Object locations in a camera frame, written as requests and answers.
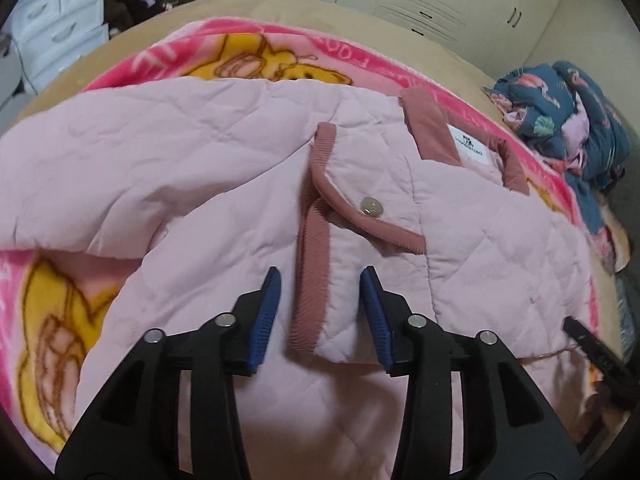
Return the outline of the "tan bed cover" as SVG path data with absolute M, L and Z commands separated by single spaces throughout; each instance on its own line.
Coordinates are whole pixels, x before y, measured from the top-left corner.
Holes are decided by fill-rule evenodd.
M 499 133 L 480 102 L 485 76 L 432 40 L 413 40 L 376 18 L 311 0 L 202 0 L 131 29 L 58 75 L 25 117 L 36 122 L 81 91 L 90 117 L 140 120 L 124 156 L 99 166 L 63 160 L 38 195 L 61 234 L 2 254 L 4 336 L 33 354 L 62 333 L 80 352 L 100 336 L 103 318 L 134 270 L 178 220 L 211 200 L 238 200 L 250 181 L 272 174 L 280 132 L 250 128 L 243 141 L 183 142 L 190 108 L 162 114 L 160 104 L 198 96 L 206 80 L 245 79 L 262 90 L 300 79 L 396 96 L 418 86 L 447 114 Z

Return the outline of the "blue flamingo print duvet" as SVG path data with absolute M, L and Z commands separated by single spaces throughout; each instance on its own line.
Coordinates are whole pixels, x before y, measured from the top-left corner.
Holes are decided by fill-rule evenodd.
M 589 234 L 601 235 L 594 193 L 620 180 L 630 141 L 600 86 L 575 64 L 558 61 L 512 70 L 484 92 L 516 136 L 562 174 Z

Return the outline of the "yellow red folded blanket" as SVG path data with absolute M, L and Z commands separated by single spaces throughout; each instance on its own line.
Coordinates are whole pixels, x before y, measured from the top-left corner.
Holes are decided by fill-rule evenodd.
M 618 273 L 628 266 L 631 259 L 631 241 L 627 231 L 607 203 L 600 205 L 600 213 L 606 227 L 608 246 L 613 251 L 613 269 L 615 273 Z

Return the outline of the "white drawer chest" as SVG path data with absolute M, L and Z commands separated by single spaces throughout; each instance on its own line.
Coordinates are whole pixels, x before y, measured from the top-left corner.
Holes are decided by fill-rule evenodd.
M 3 30 L 37 93 L 108 41 L 104 0 L 18 0 Z

